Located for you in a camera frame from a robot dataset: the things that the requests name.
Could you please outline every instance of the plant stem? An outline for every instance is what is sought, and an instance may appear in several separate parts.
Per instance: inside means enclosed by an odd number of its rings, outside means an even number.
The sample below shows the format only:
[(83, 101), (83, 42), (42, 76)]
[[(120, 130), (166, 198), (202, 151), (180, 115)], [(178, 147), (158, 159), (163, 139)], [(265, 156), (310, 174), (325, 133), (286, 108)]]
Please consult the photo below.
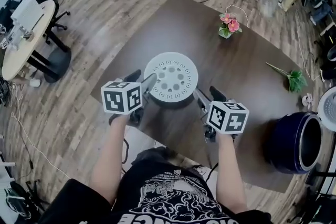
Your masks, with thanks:
[(285, 72), (284, 70), (278, 68), (278, 67), (275, 67), (273, 65), (271, 65), (270, 63), (266, 63), (267, 65), (269, 65), (270, 67), (272, 67), (274, 70), (278, 71), (279, 73), (283, 74), (284, 76), (288, 77), (289, 76), (289, 73)]

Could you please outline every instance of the black table base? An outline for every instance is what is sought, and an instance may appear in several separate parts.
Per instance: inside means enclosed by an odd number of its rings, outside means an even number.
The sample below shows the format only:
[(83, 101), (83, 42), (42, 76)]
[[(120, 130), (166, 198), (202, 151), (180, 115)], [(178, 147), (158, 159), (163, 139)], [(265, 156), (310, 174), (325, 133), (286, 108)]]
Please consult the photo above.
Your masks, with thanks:
[(44, 73), (49, 83), (55, 83), (67, 72), (71, 62), (71, 50), (51, 31), (46, 32), (49, 38), (58, 46), (48, 59), (33, 51), (27, 62)]

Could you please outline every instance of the blue pot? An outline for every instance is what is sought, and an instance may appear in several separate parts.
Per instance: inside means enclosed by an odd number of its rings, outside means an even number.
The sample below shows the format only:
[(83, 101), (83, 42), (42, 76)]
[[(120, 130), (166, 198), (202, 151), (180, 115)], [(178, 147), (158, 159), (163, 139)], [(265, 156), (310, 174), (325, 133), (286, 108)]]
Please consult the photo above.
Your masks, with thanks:
[(320, 156), (322, 128), (312, 112), (297, 112), (280, 119), (265, 144), (266, 158), (287, 174), (309, 172)]

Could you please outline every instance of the black t-shirt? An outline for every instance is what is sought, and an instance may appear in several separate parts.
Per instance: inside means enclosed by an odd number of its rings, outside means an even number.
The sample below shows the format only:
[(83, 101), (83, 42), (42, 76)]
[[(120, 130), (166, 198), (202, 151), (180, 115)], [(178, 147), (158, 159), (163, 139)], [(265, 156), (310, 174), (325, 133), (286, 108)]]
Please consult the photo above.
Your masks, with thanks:
[(233, 214), (212, 196), (206, 182), (171, 164), (141, 161), (122, 177), (111, 205), (93, 189), (68, 180), (39, 224), (234, 224), (271, 223), (260, 211)]

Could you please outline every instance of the white round lid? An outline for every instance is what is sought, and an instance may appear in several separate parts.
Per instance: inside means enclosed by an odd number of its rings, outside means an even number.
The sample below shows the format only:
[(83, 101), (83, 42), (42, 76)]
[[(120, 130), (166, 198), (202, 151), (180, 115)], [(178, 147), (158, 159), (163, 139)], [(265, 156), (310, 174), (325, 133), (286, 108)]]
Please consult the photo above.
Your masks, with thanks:
[(196, 66), (187, 56), (165, 52), (147, 64), (144, 77), (156, 73), (158, 79), (151, 94), (163, 102), (180, 102), (193, 94), (198, 82)]
[(321, 97), (318, 116), (325, 127), (336, 132), (336, 87), (330, 88)]

